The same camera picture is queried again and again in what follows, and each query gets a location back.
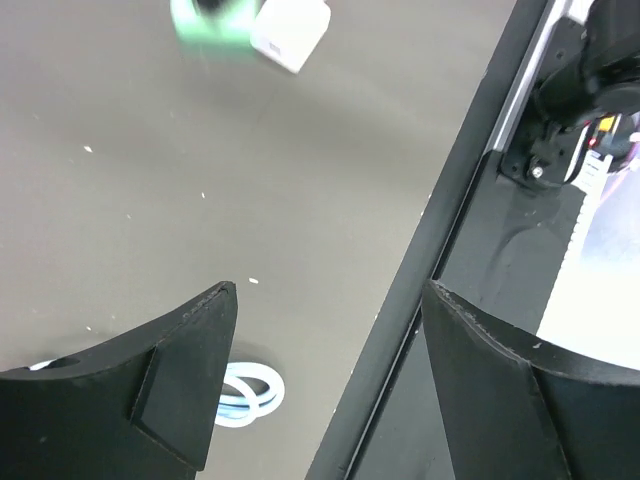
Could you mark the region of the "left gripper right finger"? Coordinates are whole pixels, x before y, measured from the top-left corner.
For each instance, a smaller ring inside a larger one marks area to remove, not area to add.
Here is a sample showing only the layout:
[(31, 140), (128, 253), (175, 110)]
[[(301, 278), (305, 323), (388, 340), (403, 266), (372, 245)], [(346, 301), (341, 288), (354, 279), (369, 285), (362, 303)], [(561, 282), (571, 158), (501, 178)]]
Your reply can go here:
[(638, 371), (554, 345), (435, 281), (421, 312), (456, 478), (638, 478)]

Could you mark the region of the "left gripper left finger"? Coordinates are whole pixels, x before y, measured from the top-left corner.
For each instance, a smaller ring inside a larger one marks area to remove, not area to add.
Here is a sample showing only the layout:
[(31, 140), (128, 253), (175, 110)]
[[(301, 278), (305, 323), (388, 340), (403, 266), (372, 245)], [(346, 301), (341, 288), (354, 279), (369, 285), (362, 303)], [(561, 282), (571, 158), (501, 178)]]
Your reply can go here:
[(192, 479), (206, 465), (238, 312), (220, 282), (154, 320), (1, 375), (5, 479)]

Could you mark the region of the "light green plug adapter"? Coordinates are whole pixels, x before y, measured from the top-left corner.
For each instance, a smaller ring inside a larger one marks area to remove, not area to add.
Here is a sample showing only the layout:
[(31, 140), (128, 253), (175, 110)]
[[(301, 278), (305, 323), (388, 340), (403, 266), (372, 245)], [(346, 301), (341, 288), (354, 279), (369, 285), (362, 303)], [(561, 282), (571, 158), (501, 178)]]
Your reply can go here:
[(247, 49), (262, 1), (171, 0), (177, 38), (189, 45)]

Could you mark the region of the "white 80W charger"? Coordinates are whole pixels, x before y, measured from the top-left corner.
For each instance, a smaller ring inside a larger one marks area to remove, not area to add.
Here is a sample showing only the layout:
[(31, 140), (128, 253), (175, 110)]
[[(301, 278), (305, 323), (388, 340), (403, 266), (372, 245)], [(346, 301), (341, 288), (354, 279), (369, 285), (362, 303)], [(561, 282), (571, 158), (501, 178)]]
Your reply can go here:
[(252, 48), (297, 75), (328, 30), (331, 9), (320, 0), (267, 0), (250, 35)]

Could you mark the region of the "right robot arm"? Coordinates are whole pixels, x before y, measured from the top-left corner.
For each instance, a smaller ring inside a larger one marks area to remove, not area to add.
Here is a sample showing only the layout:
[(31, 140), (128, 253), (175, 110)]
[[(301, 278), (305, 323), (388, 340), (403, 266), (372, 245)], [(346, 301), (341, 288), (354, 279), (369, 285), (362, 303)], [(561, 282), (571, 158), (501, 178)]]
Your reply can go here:
[(562, 128), (639, 111), (639, 2), (598, 0), (580, 53), (534, 89), (541, 118)]

